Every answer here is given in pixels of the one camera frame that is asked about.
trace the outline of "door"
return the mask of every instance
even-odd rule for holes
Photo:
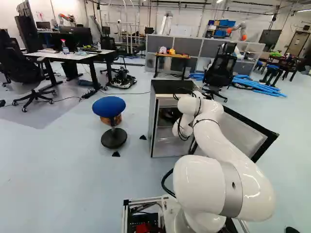
[[[296,31],[288,46],[286,53],[291,53],[293,56],[299,56],[302,48],[305,46],[310,33]]]

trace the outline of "blue stool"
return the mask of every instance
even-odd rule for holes
[[[254,70],[256,70],[258,68],[258,70],[260,70],[263,67],[263,62],[261,61],[257,61]]]
[[[266,83],[266,84],[270,84],[270,81],[272,80],[272,78],[274,76],[276,76],[277,74],[279,73],[279,68],[278,66],[275,66],[275,65],[267,65],[267,72],[266,74],[264,75],[263,79],[262,80],[259,80],[259,82],[261,83]]]
[[[93,103],[93,112],[101,117],[102,122],[112,126],[112,129],[102,135],[101,142],[104,147],[116,149],[126,141],[126,131],[115,128],[121,122],[121,113],[125,107],[124,100],[116,96],[103,97]]]

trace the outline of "blue storage box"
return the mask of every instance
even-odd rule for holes
[[[221,19],[219,20],[219,26],[228,26],[228,19]]]
[[[233,27],[235,25],[235,21],[230,21],[228,20],[228,25],[229,27]]]
[[[222,30],[216,30],[214,35],[216,36],[224,36],[223,31]]]

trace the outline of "ceiling light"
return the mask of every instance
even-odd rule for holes
[[[300,10],[300,11],[297,11],[297,12],[304,12],[304,11],[311,11],[311,9]]]

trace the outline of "floor mat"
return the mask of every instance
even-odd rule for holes
[[[77,87],[71,87],[66,83],[61,84],[54,89],[58,93],[57,96],[54,97],[52,94],[45,96],[52,97],[54,101],[67,97],[73,98],[55,102],[54,104],[49,104],[48,102],[33,102],[27,107],[28,112],[26,113],[23,113],[21,110],[24,103],[20,103],[17,106],[2,107],[0,108],[0,119],[30,126],[35,129],[44,129],[46,126],[72,109],[74,106],[78,105],[78,97],[82,95],[83,91],[85,92],[85,90],[81,90],[81,88],[79,90]]]

